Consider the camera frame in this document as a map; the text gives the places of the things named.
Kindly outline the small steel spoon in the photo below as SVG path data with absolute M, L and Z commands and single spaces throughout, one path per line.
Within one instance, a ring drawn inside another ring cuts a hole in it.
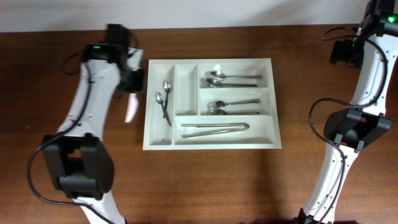
M 164 80 L 163 81 L 163 89 L 166 92 L 166 98 L 165 98 L 164 106 L 165 106 L 165 109 L 167 109 L 169 93 L 173 89 L 171 81 Z
M 169 126 L 172 126 L 172 122 L 170 120 L 170 116 L 165 108 L 165 98 L 160 92 L 155 92 L 155 100 L 162 107 L 163 114 Z

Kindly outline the steel tablespoon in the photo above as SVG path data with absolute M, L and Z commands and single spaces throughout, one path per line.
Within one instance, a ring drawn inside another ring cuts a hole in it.
M 262 75 L 226 75 L 221 71 L 211 71 L 210 75 L 220 81 L 226 80 L 227 78 L 262 79 Z
M 237 83 L 223 83 L 221 81 L 207 78 L 205 83 L 210 88 L 229 88 L 229 87 L 257 87 L 256 84 L 237 84 Z

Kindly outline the steel fork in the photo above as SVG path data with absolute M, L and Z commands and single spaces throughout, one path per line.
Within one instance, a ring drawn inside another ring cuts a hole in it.
M 250 99 L 250 100 L 242 100 L 242 101 L 234 101 L 234 102 L 225 102 L 225 101 L 214 101 L 207 104 L 208 110 L 216 110 L 220 108 L 224 108 L 229 105 L 243 105 L 243 104 L 259 104 L 261 100 L 259 98 Z
M 259 115 L 260 112 L 226 112 L 222 109 L 208 110 L 207 115 Z

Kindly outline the steel kitchen tongs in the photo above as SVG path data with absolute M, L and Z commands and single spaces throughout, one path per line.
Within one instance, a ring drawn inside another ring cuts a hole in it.
M 250 128 L 248 123 L 224 123 L 224 124 L 182 124 L 183 128 L 221 128 L 214 131 L 204 131 L 199 133 L 183 134 L 181 138 L 195 138 L 214 134 L 233 133 L 247 131 Z

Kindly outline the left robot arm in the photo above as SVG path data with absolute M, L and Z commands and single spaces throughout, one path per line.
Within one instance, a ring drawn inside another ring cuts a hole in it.
M 69 199 L 66 205 L 81 207 L 90 223 L 127 222 L 111 193 L 114 162 L 103 130 L 114 92 L 129 94 L 129 123 L 139 105 L 136 95 L 146 88 L 144 51 L 131 47 L 132 37 L 121 24 L 108 24 L 104 40 L 82 50 L 80 82 L 68 116 L 39 148 L 54 188 Z

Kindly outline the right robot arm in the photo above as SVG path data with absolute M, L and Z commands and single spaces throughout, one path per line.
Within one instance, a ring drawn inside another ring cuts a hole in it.
M 335 210 L 346 176 L 359 153 L 386 134 L 386 95 L 397 60 L 397 1 L 370 0 L 363 20 L 352 35 L 332 37 L 330 63 L 345 62 L 360 69 L 349 103 L 329 115 L 318 138 L 326 144 L 325 156 L 312 196 L 294 223 L 334 223 Z

